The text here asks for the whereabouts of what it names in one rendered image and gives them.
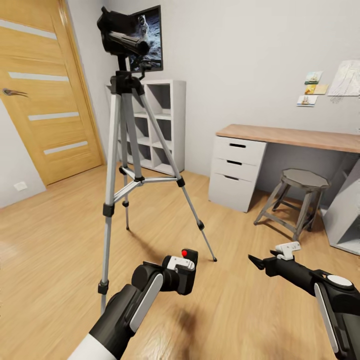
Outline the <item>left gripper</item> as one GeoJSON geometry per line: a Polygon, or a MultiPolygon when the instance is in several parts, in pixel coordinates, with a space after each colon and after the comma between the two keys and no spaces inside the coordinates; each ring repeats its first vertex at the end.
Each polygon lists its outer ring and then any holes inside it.
{"type": "Polygon", "coordinates": [[[165,291],[177,291],[179,294],[186,294],[189,285],[189,276],[180,274],[171,269],[167,269],[167,271],[170,274],[170,285],[165,291]]]}

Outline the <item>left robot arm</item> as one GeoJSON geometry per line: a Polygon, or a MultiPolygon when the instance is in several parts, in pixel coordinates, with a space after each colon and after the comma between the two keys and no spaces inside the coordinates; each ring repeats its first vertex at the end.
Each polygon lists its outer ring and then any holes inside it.
{"type": "Polygon", "coordinates": [[[144,261],[108,302],[105,312],[67,360],[120,360],[160,291],[186,294],[189,276],[178,268],[194,271],[195,264],[172,256],[168,269],[144,261]]]}

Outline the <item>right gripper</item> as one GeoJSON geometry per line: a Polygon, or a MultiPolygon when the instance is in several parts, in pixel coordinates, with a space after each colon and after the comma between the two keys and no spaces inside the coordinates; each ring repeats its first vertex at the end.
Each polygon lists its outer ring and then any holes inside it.
{"type": "Polygon", "coordinates": [[[285,260],[283,258],[277,258],[278,255],[281,254],[281,252],[277,252],[276,250],[271,250],[271,254],[274,255],[274,257],[270,258],[264,258],[263,260],[254,257],[252,255],[248,255],[248,258],[253,262],[253,264],[259,269],[264,270],[266,275],[269,277],[274,276],[282,276],[283,278],[287,279],[291,283],[298,286],[295,282],[295,273],[304,265],[301,265],[297,262],[295,262],[295,256],[293,255],[293,259],[285,260]]]}

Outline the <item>digital camera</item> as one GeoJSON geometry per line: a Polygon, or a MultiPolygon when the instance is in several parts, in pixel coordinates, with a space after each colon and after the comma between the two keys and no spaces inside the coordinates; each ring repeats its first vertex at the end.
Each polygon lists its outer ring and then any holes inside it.
{"type": "MultiPolygon", "coordinates": [[[[193,290],[195,276],[196,276],[196,267],[197,267],[197,263],[198,263],[198,251],[192,250],[189,248],[185,248],[181,251],[181,254],[184,259],[192,261],[195,266],[194,270],[186,270],[186,269],[182,269],[179,267],[177,268],[179,274],[187,275],[189,277],[188,278],[189,285],[187,286],[187,291],[185,294],[181,293],[181,295],[186,296],[186,295],[190,294],[193,290]]],[[[171,255],[167,255],[162,262],[162,266],[166,270],[168,269],[167,267],[168,267],[168,264],[169,264],[171,258],[172,258],[171,255]]]]}

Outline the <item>camera tripod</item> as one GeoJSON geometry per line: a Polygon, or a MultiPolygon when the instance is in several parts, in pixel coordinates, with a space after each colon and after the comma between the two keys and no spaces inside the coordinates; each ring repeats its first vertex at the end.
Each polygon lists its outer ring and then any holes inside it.
{"type": "Polygon", "coordinates": [[[132,76],[131,71],[127,71],[126,59],[134,55],[146,56],[149,53],[149,45],[140,38],[127,36],[126,34],[135,34],[136,26],[133,16],[119,13],[116,11],[108,12],[103,6],[101,8],[102,15],[96,22],[100,29],[101,40],[103,48],[111,55],[117,56],[118,70],[115,75],[110,78],[111,83],[111,104],[110,104],[110,122],[109,122],[109,139],[108,139],[108,156],[107,156],[107,174],[106,174],[106,191],[105,203],[103,204],[102,214],[105,216],[105,231],[104,231],[104,247],[103,247],[103,264],[102,277],[98,284],[98,293],[101,294],[100,316],[106,310],[106,298],[109,290],[109,256],[110,256],[110,240],[111,240],[111,226],[112,216],[115,214],[115,204],[124,198],[122,205],[125,207],[126,214],[126,229],[129,229],[129,200],[128,194],[136,187],[142,187],[145,183],[156,182],[177,182],[178,186],[182,188],[183,193],[189,203],[191,211],[196,219],[196,223],[202,232],[206,244],[212,255],[213,251],[204,233],[204,223],[198,218],[193,207],[191,199],[185,188],[185,180],[178,171],[174,162],[171,151],[164,139],[160,130],[159,124],[154,116],[151,106],[147,100],[144,87],[141,80],[145,78],[145,71],[152,69],[150,64],[141,65],[141,77],[132,76]],[[156,176],[144,177],[141,170],[140,154],[138,148],[135,116],[132,101],[132,89],[141,98],[143,108],[147,112],[150,121],[156,131],[160,143],[164,149],[168,161],[174,172],[174,176],[156,176]],[[118,168],[119,172],[123,174],[124,188],[115,194],[116,181],[116,166],[118,161],[118,136],[120,126],[120,141],[121,141],[121,157],[122,165],[118,168]],[[131,148],[131,155],[133,161],[132,170],[128,166],[128,146],[127,146],[127,130],[131,148]],[[128,176],[132,178],[132,182],[128,184],[128,176]]]}

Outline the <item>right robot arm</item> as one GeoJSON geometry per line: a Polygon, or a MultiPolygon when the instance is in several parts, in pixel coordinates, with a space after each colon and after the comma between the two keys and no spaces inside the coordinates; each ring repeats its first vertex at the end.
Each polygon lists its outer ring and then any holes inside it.
{"type": "Polygon", "coordinates": [[[263,260],[248,258],[269,277],[282,276],[316,297],[330,344],[338,360],[360,360],[360,292],[350,280],[295,262],[298,241],[279,244],[263,260]]]}

